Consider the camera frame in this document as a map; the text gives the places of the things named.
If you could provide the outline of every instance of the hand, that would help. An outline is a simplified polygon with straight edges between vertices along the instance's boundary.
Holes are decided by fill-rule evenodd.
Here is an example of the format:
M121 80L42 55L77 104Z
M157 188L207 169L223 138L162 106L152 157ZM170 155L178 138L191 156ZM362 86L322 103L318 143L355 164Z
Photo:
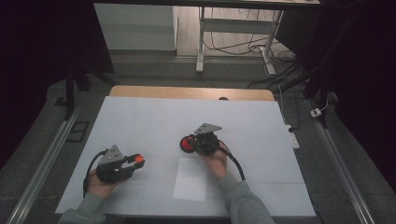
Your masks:
M226 149L226 146L219 142L220 147ZM206 156L198 153L201 156L206 164L207 169L211 170L212 173L218 178L222 178L227 175L227 156L222 153L220 150L216 150L213 156Z
M88 177L87 192L95 194L101 198L108 198L116 186L127 180L128 179L121 180L120 182L114 184L103 183L96 175L96 169L93 169L90 171L90 176Z

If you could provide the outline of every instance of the wire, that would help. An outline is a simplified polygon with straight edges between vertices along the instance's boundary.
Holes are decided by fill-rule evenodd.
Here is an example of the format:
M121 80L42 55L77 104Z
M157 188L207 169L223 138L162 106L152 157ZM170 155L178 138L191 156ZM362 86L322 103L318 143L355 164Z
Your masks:
M257 11L256 21L259 20L259 15L260 15L260 10ZM250 44L251 44L251 41L253 40L253 36L254 36L254 34L251 35L250 42L249 42L248 45L247 45L247 48L248 48L249 50L251 50Z
M279 87L279 94L280 94L280 112L282 113L282 118L283 118L283 122L286 124L286 120L285 120L285 116L283 113L283 100L282 100L282 90L280 89L280 85L277 84L277 86Z
M276 10L274 10L274 13L273 13L273 20L275 19L275 13L276 13Z
M295 59L295 57L289 57L289 58L282 58L282 57L280 57L280 54L285 53L285 52L292 52L292 51L289 50L289 49L282 50L282 51L280 51L280 52L277 54L276 57L274 56L274 53L271 51L271 53L272 53L272 55L273 55L273 56L272 56L272 59L274 60L274 62L279 63L279 64L283 64L283 63L295 63L295 62L297 62L297 60Z
M222 153L226 154L231 161L233 161L233 163L235 163L236 168L238 168L239 174L241 175L241 179L245 180L245 174L244 171L242 170L241 164L239 164L239 161L233 156L233 153L231 153L230 149L228 149L228 147L225 145L224 142L222 142L221 140L219 140L219 142L221 142L226 149L222 148L222 147L217 147L219 151L221 151Z
M247 17L245 18L245 20L248 18L248 15L250 14L250 9L247 12Z
M277 74L277 75L270 75L268 74L268 71L265 70L265 74L268 77L273 77L273 78L284 78L287 77L288 75L290 75L292 72L294 72L297 68L299 68L300 65L298 63L293 63L291 64L289 67L287 67L285 70L283 70L281 73Z
M261 40L264 40L264 39L268 39L268 37L264 37L264 38L261 38L261 39L253 40L253 41L251 41L251 42L252 42L252 43L253 43L253 42L258 42L258 41L261 41ZM217 50L217 49L230 49L230 48L237 47L237 46L241 46L241 45L245 45L245 44L248 44L248 43L249 43L249 41L244 42L244 43L241 43L241 44L235 44L235 45L231 45L231 46L226 46L226 47L221 47L221 48L215 48L214 50ZM205 43L205 41L204 41L204 44L205 44L205 46L206 46L207 48L213 49L213 48L210 48L210 47Z
M242 52L242 53L232 53L232 52L230 52L230 51L226 51L226 50L223 50L223 49L225 49L225 48L217 48L216 46L215 46L215 44L213 43L213 33L212 32L210 32L210 36L211 36L211 39L212 39L212 45L213 45L213 48L210 48L207 44L206 44L206 42L204 41L204 45L208 48L208 49L213 49L213 50L218 50L218 51L221 51L221 52L224 52L224 53L228 53L228 54L232 54L232 55L243 55L243 54L248 54L248 53L250 53L250 52L252 52L254 49L250 49L249 51L246 51L246 52Z
M108 152L108 149L99 152L98 154L96 154L95 157L93 157L90 166L88 166L88 170L87 170L87 174L85 175L85 179L82 185L82 189L83 189L83 197L85 198L85 194L87 193L88 190L88 177L91 176L90 172L91 172L91 168L93 166L93 163L98 159L98 157L100 156L104 156L106 153Z
M245 11L241 11L241 9L242 9L242 8L238 8L239 13L245 13L245 12L247 12L247 11L250 11L250 9L247 9L247 10L245 10Z
M326 109L326 107L327 107L328 104L329 104L329 98L326 99L326 105L325 105L323 108L321 108L320 111Z
M212 86L213 88L217 88L217 86L209 81L204 80L205 83L209 84L210 86Z
M252 82L250 82L249 84L247 84L247 89L250 89L250 86L252 86L252 85L254 85L254 84L266 82L266 81L269 81L269 80L271 80L271 79L273 79L273 78L270 77L270 78L265 78L265 79L261 79L261 80L257 80L257 81L252 81Z

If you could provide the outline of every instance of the black cable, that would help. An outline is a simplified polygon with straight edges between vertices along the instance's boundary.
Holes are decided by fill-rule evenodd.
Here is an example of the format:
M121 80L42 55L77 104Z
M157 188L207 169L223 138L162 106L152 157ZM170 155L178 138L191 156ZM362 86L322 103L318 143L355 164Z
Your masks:
M247 84L247 89L250 88L250 86L257 84L257 83L263 83L269 80L272 80L274 78L278 79L277 81L275 81L274 83L270 84L269 87L271 87L272 85L274 85L275 83L277 83L279 80L289 76L295 69L297 69L300 65L298 65L297 67L293 68L291 71L289 71L293 66L298 65L297 63L292 64L291 66L289 66L288 68L286 68L283 72L279 73L276 75L276 77L268 77L268 78L264 78L264 79L260 79L260 80L256 80L256 81L252 81L249 84Z
M260 15L260 10L257 11L256 21L259 20L259 15ZM249 41L249 43L247 45L248 49L250 49L250 44L251 44L251 41L253 40L253 36L254 36L254 34L251 35L250 41Z
M264 39L268 39L268 37L264 37L264 38L261 38L261 39L253 40L253 41L251 41L251 43L254 43L254 42L257 42L257 41L261 41L261 40L264 40ZM221 48L210 48L210 47L205 43L205 41L204 41L204 44L205 44L205 46L206 46L207 48L209 48L209 49L214 49L214 50L216 50L216 49L230 49L230 48L233 48L233 47L238 47L238 46L241 46L241 45L246 45L246 44L248 44L248 43L249 43L249 41L248 41L248 42L241 43L241 44L235 44L235 45L230 45L230 46L221 47Z
M205 44L205 46L206 46L208 49L218 50L218 51L221 51L221 52L224 52L224 53L228 53L228 54L231 54L231 55L243 55L243 54L248 54L248 53L250 53L251 51L253 51L253 49L250 49L249 51L242 52L242 53L232 53L232 52L230 52L230 51L223 50L223 49L225 49L225 48L217 48L217 47L215 46L215 44L214 44L214 42L213 42L213 32L210 32L210 37L211 37L211 40L212 40L212 46L213 46L213 48L210 48L210 47L206 44L206 42L204 41L204 44Z
M204 80L205 83L209 84L210 86L212 86L213 88L217 88L217 86L209 81Z
M222 147L218 147L218 150L220 150L222 153L226 154L230 158L230 160L233 161L233 163L235 163L236 168L238 168L239 174L241 175L241 179L246 181L244 171L242 170L242 167L241 167L241 164L239 164L239 161L233 156L233 153L231 153L230 149L228 149L228 147L222 141L219 140L219 142L221 142L227 148L227 150Z
M98 154L96 154L96 156L91 161L90 166L88 167L88 170L87 170L87 174L85 175L83 186L82 186L82 188L83 188L83 197L84 198L85 198L85 193L87 193L87 190L88 190L88 179L89 179L88 177L90 176L90 172L91 172L91 168L93 166L93 163L98 159L98 157L104 156L107 152L108 152L108 149L99 152Z
M247 12L247 11L250 11L250 9L247 9L247 10L245 10L245 11L241 11L241 8L238 8L238 11L239 11L239 13L245 13L245 12Z
M282 51L280 51L278 54L277 54L277 56L275 57L274 56L274 53L273 53L273 60L276 62L276 63L278 63L278 64L284 64L284 63L297 63L299 60L297 60L297 59L295 59L295 58L293 58L293 59L288 59L288 60L285 60L285 59L283 59L283 58L281 58L280 57L280 54L281 53L284 53L284 52L291 52L291 50L289 50L289 49L286 49L286 50L282 50Z

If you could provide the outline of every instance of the electrical cable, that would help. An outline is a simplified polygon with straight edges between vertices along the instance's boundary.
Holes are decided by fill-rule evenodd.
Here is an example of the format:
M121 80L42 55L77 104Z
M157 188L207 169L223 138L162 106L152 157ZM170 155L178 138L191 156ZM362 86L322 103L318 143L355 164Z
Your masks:
M217 147L217 149L222 153L226 154L230 158L230 160L233 161L233 163L235 163L236 168L238 169L239 174L241 175L241 179L246 181L244 171L242 170L239 161L233 156L233 153L231 153L230 149L228 149L228 147L222 141L219 140L219 142L221 142L227 149L224 149L222 147Z
M321 108L320 111L326 109L326 107L327 107L328 104L329 104L329 98L326 99L326 105L325 105L323 108Z
M246 52L242 52L242 53L232 53L232 52L230 52L230 51L226 51L226 50L223 50L223 49L219 49L219 48L217 48L215 45L214 45L214 43L213 43L213 33L212 32L210 32L210 36L211 36L211 38L212 38L212 45L213 45L213 47L214 48L210 48L207 44L206 44L206 42L204 41L204 45L208 48L208 49L213 49L213 50L218 50L218 51L221 51L221 52L224 52L224 53L228 53L228 54L231 54L231 55L243 55L243 54L248 54L248 53L250 53L250 52L252 52L254 49L251 49L251 50L249 50L249 51L246 51Z
M269 63L270 61L266 62L264 65L264 72L265 74L269 77L269 78L264 78L264 79L260 79L260 80L256 80L256 81L252 81L250 83L247 84L247 89L249 89L252 85L257 84L257 83L263 83L266 81L269 81L271 79L277 78L279 80L271 83L267 88L269 89L272 85L274 85L275 83L277 83L278 81L280 81L281 79L288 77L292 72L294 72L297 68L299 68L301 65L299 63L297 63L297 61L293 64L291 64L289 67L287 67L284 71L282 71L281 73L277 74L277 75L269 75L268 71L266 70L266 65Z
M268 85L267 90L270 90L271 87L272 87L273 85L275 85L277 82L280 82L280 81L283 80L284 78L290 76L290 75L291 75L295 70L297 70L297 68L299 68L299 67L300 67L300 65L299 65L298 63L297 63L297 64L294 64L294 67L293 67L290 71L288 71L283 77L276 78L276 80L275 80L274 82L272 82L270 85Z
M279 87L279 95L280 95L280 112L281 112L281 114L282 114L283 122L284 122L285 124L287 124L287 122L286 122L286 120L285 120L284 113L283 113L282 90L280 89L280 85L279 85L279 84L277 84L277 86Z
M204 80L205 83L209 84L210 86L212 86L213 88L217 88L217 86L209 81Z
M248 12L247 12L247 17L246 17L246 19L248 18L248 15L250 14L250 9L248 10Z
M253 40L253 41L251 41L252 43L253 42L257 42L257 41L261 41L261 40L264 40L264 39L268 39L268 37L264 37L264 38L261 38L261 39L257 39L257 40ZM217 50L217 49L230 49L230 48L233 48L233 47L238 47L238 46L241 46L241 45L246 45L246 44L248 44L249 42L247 41L247 42L244 42L244 43L241 43L241 44L235 44L235 45L231 45L231 46L226 46L226 47L221 47L221 48L210 48L206 43L205 43L205 41L204 41L204 44L205 44L205 46L207 47L207 48L209 48L209 49L214 49L214 50Z
M260 15L260 10L257 11L256 21L259 20L259 15ZM254 36L254 34L251 35L250 42L249 42L248 45L247 45L247 48L248 48L248 49L250 49L250 44L251 44L251 41L253 40L253 36Z
M247 12L247 11L250 10L250 9L247 9L247 10L245 10L245 11L241 11L241 9L242 9L242 8L238 8L239 13L245 13L245 12Z
M282 54L282 53L284 53L284 52L292 52L292 51L289 50L289 49L282 50L282 51L280 51L280 52L277 54L276 57L274 56L274 53L271 51L271 53L273 54L272 59L274 60L274 62L276 62L276 63L278 63L278 64L296 63L296 62L298 62L298 60L296 60L295 57L291 57L291 58L287 58L287 59L286 59L286 58L281 58L281 57L280 57L280 54Z
M87 193L87 190L88 190L88 179L89 179L88 177L91 176L91 175L90 175L90 172L91 172L91 168L92 168L92 166L93 166L93 163L94 163L100 156L104 156L107 152L108 152L108 149L99 152L98 154L96 154L95 157L93 157L93 159L92 159L92 161L91 161L91 163L90 163L90 166L88 167L87 174L85 175L85 179L84 179L84 182L83 182L83 185L82 185L82 188L83 188L83 197L84 197L84 198L85 198L85 194Z

